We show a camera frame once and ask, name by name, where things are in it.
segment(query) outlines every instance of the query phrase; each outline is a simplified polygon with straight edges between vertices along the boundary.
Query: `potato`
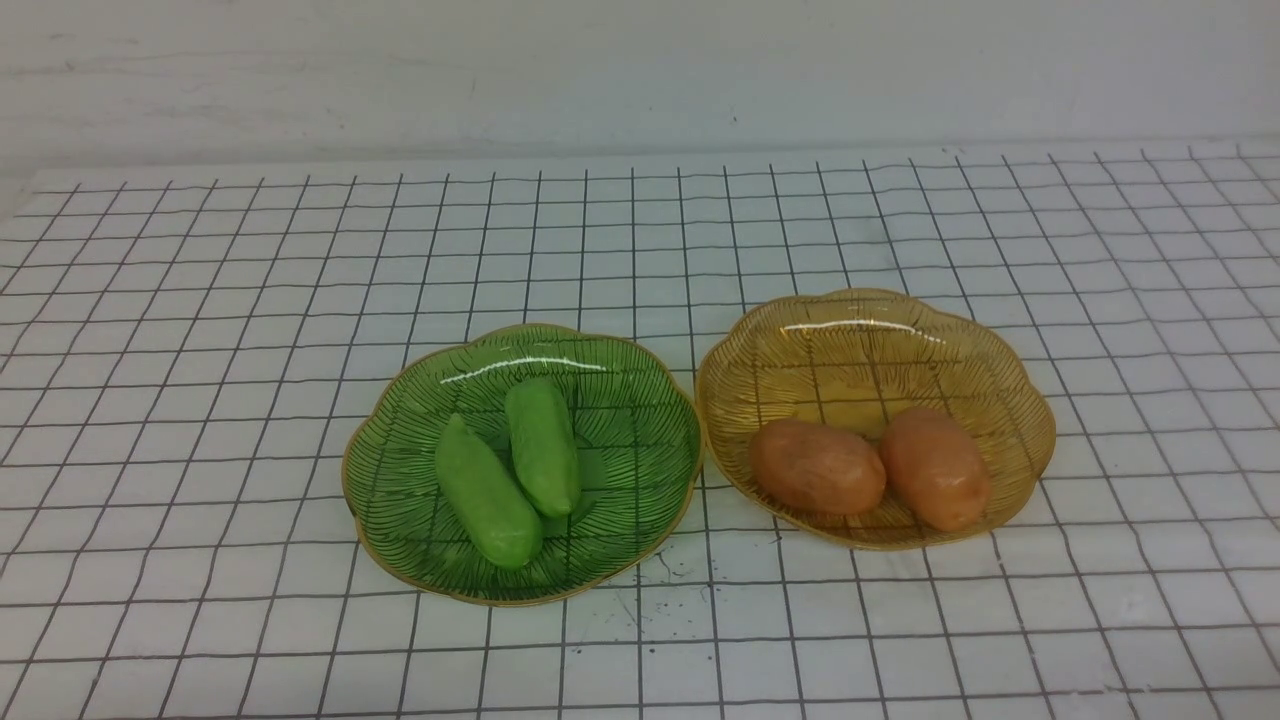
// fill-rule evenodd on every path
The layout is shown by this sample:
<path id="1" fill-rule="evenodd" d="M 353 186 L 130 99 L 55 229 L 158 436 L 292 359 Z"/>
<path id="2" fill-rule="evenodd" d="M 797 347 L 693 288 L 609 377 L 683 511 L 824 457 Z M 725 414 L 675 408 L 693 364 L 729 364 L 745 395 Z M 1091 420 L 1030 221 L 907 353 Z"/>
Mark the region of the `potato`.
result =
<path id="1" fill-rule="evenodd" d="M 961 530 L 987 509 L 991 475 L 978 443 L 945 413 L 910 407 L 897 414 L 879 455 L 890 487 L 928 525 Z"/>
<path id="2" fill-rule="evenodd" d="M 797 510 L 859 515 L 884 495 L 884 466 L 876 448 L 847 430 L 773 420 L 748 450 L 760 488 Z"/>

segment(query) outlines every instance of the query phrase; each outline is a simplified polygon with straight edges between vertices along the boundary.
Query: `white grid mat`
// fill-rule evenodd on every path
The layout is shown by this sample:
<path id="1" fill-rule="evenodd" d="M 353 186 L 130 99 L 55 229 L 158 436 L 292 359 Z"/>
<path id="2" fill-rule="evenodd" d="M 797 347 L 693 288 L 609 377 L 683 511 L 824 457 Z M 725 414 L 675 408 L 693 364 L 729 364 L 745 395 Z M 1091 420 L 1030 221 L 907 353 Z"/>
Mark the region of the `white grid mat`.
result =
<path id="1" fill-rule="evenodd" d="M 355 172 L 69 173 L 0 224 L 4 717 L 1274 717 L 1280 146 Z M 1009 527 L 850 553 L 709 466 L 567 602 L 357 548 L 340 454 L 406 361 L 549 322 L 689 387 L 846 284 L 1025 359 L 1060 438 Z"/>

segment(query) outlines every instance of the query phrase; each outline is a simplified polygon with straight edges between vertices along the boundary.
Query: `green cucumber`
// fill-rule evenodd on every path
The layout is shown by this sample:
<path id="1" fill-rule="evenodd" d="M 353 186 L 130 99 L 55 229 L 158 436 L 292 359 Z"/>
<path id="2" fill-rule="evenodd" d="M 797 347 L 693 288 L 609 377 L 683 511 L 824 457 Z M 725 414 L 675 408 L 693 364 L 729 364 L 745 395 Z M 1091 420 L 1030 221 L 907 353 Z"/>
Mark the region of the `green cucumber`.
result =
<path id="1" fill-rule="evenodd" d="M 435 478 L 444 500 L 486 560 L 515 570 L 543 547 L 543 523 L 493 450 L 457 413 L 435 445 Z"/>
<path id="2" fill-rule="evenodd" d="M 577 442 L 568 405 L 547 378 L 527 379 L 507 391 L 511 464 L 534 507 L 548 518 L 563 518 L 582 496 Z"/>

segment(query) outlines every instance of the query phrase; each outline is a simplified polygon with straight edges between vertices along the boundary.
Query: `green glass plate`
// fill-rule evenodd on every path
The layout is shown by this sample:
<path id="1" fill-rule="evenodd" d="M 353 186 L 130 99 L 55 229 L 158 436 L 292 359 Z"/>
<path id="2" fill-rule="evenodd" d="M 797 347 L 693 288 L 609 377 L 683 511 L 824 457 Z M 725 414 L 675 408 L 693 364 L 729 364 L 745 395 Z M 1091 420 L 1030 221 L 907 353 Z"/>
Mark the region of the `green glass plate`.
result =
<path id="1" fill-rule="evenodd" d="M 471 546 L 435 480 L 452 413 L 508 462 L 503 397 L 545 375 L 573 415 L 586 498 L 547 521 L 543 550 L 502 570 Z M 701 468 L 690 397 L 648 350 L 557 325 L 515 325 L 404 368 L 356 430 L 342 464 L 365 550 L 425 591 L 483 605 L 532 605 L 585 591 L 635 565 L 676 528 Z"/>

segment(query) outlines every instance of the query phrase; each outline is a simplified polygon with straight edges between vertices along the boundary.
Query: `glass plate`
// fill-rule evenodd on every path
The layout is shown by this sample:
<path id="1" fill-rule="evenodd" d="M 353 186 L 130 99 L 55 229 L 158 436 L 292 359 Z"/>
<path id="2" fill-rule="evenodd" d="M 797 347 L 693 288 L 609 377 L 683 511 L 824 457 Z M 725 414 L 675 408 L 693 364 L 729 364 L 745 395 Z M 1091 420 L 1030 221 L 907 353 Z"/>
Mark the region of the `glass plate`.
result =
<path id="1" fill-rule="evenodd" d="M 1018 354 L 992 331 L 886 290 L 782 297 L 748 313 L 707 354 L 698 406 L 716 464 L 774 515 L 868 550 L 952 542 L 997 528 L 1027 503 L 1053 455 L 1056 428 Z M 945 533 L 884 493 L 864 515 L 786 507 L 756 486 L 748 443 L 762 425 L 799 416 L 879 441 L 913 405 L 950 414 L 978 441 L 992 493 L 982 520 Z"/>
<path id="2" fill-rule="evenodd" d="M 550 377 L 570 405 L 590 510 L 547 521 L 541 552 L 502 570 L 472 547 L 438 493 L 433 451 L 457 411 L 509 462 L 503 397 L 534 375 Z M 585 591 L 655 550 L 685 514 L 700 468 L 694 405 L 653 354 L 531 324 L 404 368 L 351 438 L 342 480 L 360 542 L 387 571 L 468 602 L 532 605 Z"/>

